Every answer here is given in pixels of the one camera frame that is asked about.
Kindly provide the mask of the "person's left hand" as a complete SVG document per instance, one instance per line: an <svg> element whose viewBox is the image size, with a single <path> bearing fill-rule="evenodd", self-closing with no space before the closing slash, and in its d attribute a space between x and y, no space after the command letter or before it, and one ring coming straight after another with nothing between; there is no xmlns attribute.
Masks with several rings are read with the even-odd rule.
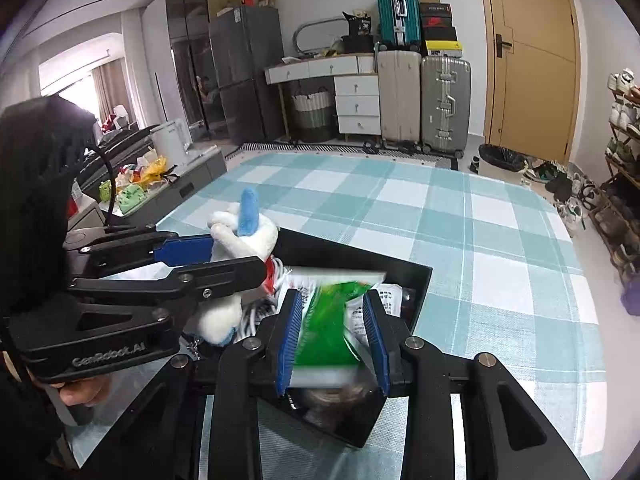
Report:
<svg viewBox="0 0 640 480"><path fill-rule="evenodd" d="M95 406L108 398L112 385L111 375L101 375L78 379L74 382L50 384L49 387L58 392L58 396L66 406Z"/></svg>

